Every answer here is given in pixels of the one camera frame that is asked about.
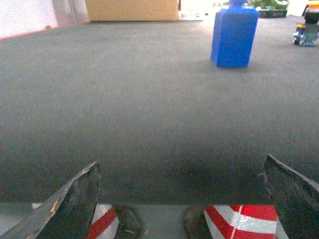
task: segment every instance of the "potted plant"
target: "potted plant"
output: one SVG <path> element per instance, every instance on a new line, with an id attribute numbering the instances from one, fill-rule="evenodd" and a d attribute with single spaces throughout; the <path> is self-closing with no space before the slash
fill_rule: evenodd
<path id="1" fill-rule="evenodd" d="M 260 18 L 286 17 L 288 4 L 287 0 L 251 0 L 249 3 L 259 11 Z"/>

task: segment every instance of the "blue block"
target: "blue block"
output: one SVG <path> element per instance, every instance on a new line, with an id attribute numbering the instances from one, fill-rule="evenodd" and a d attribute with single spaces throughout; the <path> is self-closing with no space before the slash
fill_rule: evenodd
<path id="1" fill-rule="evenodd" d="M 247 67 L 259 13 L 254 8 L 230 5 L 216 13 L 210 59 L 217 67 Z"/>

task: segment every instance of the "red stripe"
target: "red stripe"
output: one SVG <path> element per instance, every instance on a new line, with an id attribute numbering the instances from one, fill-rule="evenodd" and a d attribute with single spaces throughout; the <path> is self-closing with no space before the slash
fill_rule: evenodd
<path id="1" fill-rule="evenodd" d="M 88 239 L 97 238 L 106 228 L 114 221 L 116 218 L 116 213 L 113 208 L 111 208 L 106 214 L 104 214 L 99 220 L 91 225 Z"/>
<path id="2" fill-rule="evenodd" d="M 241 214 L 252 218 L 263 219 L 276 222 L 278 217 L 274 206 L 243 206 Z"/>
<path id="3" fill-rule="evenodd" d="M 253 233 L 246 232 L 241 230 L 236 230 L 234 239 L 274 239 L 275 234 L 267 234 L 267 233 Z"/>
<path id="4" fill-rule="evenodd" d="M 230 208 L 231 208 L 232 210 L 234 210 L 235 212 L 239 212 L 240 205 L 230 206 Z"/>
<path id="5" fill-rule="evenodd" d="M 234 227 L 228 224 L 226 220 L 220 215 L 220 213 L 213 207 L 208 206 L 206 211 L 212 220 L 212 222 L 217 226 L 220 233 L 226 238 L 229 239 L 233 233 Z"/>

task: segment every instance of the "white wall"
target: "white wall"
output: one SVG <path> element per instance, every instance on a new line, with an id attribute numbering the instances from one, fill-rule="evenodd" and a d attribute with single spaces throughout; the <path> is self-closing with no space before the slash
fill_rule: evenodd
<path id="1" fill-rule="evenodd" d="M 287 15 L 301 16 L 308 0 L 289 0 Z"/>
<path id="2" fill-rule="evenodd" d="M 1 0 L 0 38 L 39 31 L 57 22 L 52 0 Z"/>
<path id="3" fill-rule="evenodd" d="M 199 10 L 206 11 L 212 8 L 214 0 L 181 0 L 180 8 L 181 10 Z"/>

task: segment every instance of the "cardboard box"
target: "cardboard box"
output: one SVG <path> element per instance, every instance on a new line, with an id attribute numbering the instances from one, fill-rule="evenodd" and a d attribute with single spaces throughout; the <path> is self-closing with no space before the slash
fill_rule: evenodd
<path id="1" fill-rule="evenodd" d="M 178 0 L 85 0 L 90 21 L 177 21 Z"/>

